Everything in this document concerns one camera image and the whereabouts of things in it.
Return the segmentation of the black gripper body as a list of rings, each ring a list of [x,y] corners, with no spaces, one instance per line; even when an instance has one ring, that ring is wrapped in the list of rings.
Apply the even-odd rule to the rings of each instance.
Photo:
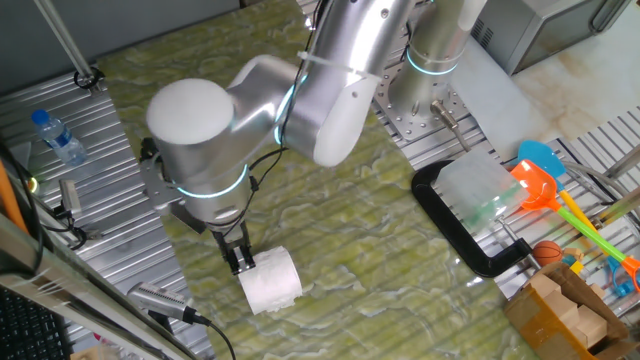
[[[210,224],[209,230],[213,233],[218,247],[224,255],[233,252],[235,248],[239,248],[243,253],[250,252],[251,243],[244,220],[228,226]]]

